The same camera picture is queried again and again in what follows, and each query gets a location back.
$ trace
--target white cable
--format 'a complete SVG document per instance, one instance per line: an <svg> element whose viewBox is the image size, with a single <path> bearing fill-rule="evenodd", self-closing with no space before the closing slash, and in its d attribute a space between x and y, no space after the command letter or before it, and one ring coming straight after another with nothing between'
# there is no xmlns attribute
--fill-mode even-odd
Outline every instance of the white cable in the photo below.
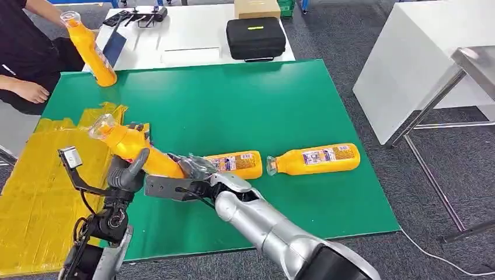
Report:
<svg viewBox="0 0 495 280"><path fill-rule="evenodd" d="M429 257L432 257L432 258L436 258L437 260L441 260L441 261L443 261L443 262L445 262L445 263L447 263L447 264L449 264L449 265L451 265L451 266L453 266L453 267L457 268L460 272L462 272L462 273L464 273L464 274L467 274L467 275L469 275L469 276L486 276L486 275L493 275L493 274L495 274L495 271L492 271L492 272L485 272L485 273L470 273L470 272L467 272L467 271L465 271L464 269L462 269L462 268L458 267L457 265L455 265L455 264L453 264L453 263L449 262L448 260L445 260L445 259L443 259L443 258L441 258L441 257L439 257L439 256L437 256L437 255L432 255L432 254L430 254L430 253L426 252L425 250L423 250L423 248L419 247L419 245L418 245L418 244L416 244L416 242L414 242L414 240L413 240L411 237L409 237L409 235L407 235L407 233L406 233L406 232L402 229L402 227L400 227L400 230L402 231L402 233L404 233L404 235L407 237L407 239L409 239L409 241L411 241L411 243L413 243L413 244L414 244L414 245L415 245L415 246L416 246L416 247L417 247L417 248L418 248L421 252L423 252L425 255L427 255L427 256L429 256Z"/></svg>

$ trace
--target green mat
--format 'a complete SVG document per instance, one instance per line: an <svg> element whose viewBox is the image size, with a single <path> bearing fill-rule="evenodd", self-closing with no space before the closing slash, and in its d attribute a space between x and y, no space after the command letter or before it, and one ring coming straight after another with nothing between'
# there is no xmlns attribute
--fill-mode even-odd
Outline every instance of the green mat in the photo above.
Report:
<svg viewBox="0 0 495 280"><path fill-rule="evenodd" d="M89 73L63 75L43 114L78 120L103 101L129 107L125 123L151 123L154 145L186 155L290 149L351 142L353 171L251 180L279 211L324 238L399 230L333 82L321 60L120 71L101 88ZM134 235L126 260L252 247L201 202L139 192L128 209Z"/></svg>

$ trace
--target orange juice bottle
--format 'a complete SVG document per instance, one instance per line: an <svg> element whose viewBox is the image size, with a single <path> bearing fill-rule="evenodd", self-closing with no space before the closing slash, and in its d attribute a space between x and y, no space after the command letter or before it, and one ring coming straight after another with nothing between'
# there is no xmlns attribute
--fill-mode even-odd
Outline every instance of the orange juice bottle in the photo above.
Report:
<svg viewBox="0 0 495 280"><path fill-rule="evenodd" d="M361 157L354 144L336 144L314 148L290 150L275 158L268 156L266 170L289 175L337 172L355 169Z"/></svg>
<svg viewBox="0 0 495 280"><path fill-rule="evenodd" d="M89 136L105 142L110 150L125 160L133 160L141 149L149 148L149 156L142 169L155 176L185 178L179 164L154 148L146 138L146 130L138 131L115 122L111 114L99 117L89 130Z"/></svg>
<svg viewBox="0 0 495 280"><path fill-rule="evenodd" d="M262 156L257 150L205 156L220 172L232 172L243 179L256 179L263 175Z"/></svg>
<svg viewBox="0 0 495 280"><path fill-rule="evenodd" d="M96 45L93 32L82 24L80 14L69 11L62 13L60 18L67 27L72 43L81 55L82 60L91 68L96 78L96 83L99 86L114 85L117 82L117 75Z"/></svg>

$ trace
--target yellow label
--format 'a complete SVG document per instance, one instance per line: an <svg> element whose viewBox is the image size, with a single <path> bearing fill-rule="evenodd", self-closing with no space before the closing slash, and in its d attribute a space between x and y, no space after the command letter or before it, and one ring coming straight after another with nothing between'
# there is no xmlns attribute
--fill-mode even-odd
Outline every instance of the yellow label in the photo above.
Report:
<svg viewBox="0 0 495 280"><path fill-rule="evenodd" d="M306 165L316 165L323 162L352 159L354 152L349 146L340 145L328 149L310 150L302 153L302 157Z"/></svg>
<svg viewBox="0 0 495 280"><path fill-rule="evenodd" d="M216 159L209 159L209 161L220 172L246 169L255 167L256 165L255 157L251 153L245 153L237 156L219 157Z"/></svg>
<svg viewBox="0 0 495 280"><path fill-rule="evenodd" d="M335 159L352 159L354 157L354 152L347 145L333 147L333 152L335 153Z"/></svg>

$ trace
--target cardboard box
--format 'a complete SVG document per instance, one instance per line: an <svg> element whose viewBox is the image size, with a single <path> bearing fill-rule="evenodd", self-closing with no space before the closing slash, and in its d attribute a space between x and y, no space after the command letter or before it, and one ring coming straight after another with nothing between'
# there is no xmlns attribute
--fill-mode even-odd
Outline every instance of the cardboard box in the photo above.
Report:
<svg viewBox="0 0 495 280"><path fill-rule="evenodd" d="M235 16L238 19L280 18L277 0L234 0Z"/></svg>

